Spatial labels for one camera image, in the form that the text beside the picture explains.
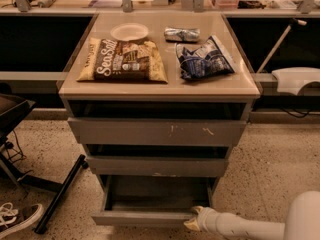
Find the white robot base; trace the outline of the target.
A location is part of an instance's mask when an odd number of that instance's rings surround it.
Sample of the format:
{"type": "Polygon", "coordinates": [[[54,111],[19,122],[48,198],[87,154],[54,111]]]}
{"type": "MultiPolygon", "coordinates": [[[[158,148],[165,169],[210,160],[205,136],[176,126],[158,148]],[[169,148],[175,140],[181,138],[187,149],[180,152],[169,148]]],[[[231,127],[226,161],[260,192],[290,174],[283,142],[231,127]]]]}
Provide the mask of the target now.
{"type": "Polygon", "coordinates": [[[277,91],[298,95],[311,83],[320,83],[320,69],[311,67],[290,67],[277,69],[272,72],[277,80],[277,91]]]}

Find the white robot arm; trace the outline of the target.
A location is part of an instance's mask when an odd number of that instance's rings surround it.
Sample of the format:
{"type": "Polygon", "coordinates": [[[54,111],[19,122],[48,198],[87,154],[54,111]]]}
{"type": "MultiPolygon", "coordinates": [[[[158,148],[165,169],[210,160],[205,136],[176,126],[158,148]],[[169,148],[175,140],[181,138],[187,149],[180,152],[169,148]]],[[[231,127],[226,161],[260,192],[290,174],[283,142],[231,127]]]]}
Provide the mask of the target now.
{"type": "Polygon", "coordinates": [[[307,191],[289,207],[284,223],[247,220],[232,213],[196,206],[196,215],[184,225],[194,231],[249,240],[320,240],[320,192],[307,191]]]}

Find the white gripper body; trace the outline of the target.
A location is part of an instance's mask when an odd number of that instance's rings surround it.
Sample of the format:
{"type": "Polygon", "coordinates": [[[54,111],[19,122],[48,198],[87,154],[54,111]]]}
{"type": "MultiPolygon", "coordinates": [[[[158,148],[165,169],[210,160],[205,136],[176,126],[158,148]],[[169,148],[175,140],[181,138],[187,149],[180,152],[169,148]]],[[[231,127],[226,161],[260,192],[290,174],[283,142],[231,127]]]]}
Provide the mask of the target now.
{"type": "Polygon", "coordinates": [[[197,214],[199,229],[204,232],[224,234],[225,213],[219,213],[209,207],[200,207],[197,214]]]}

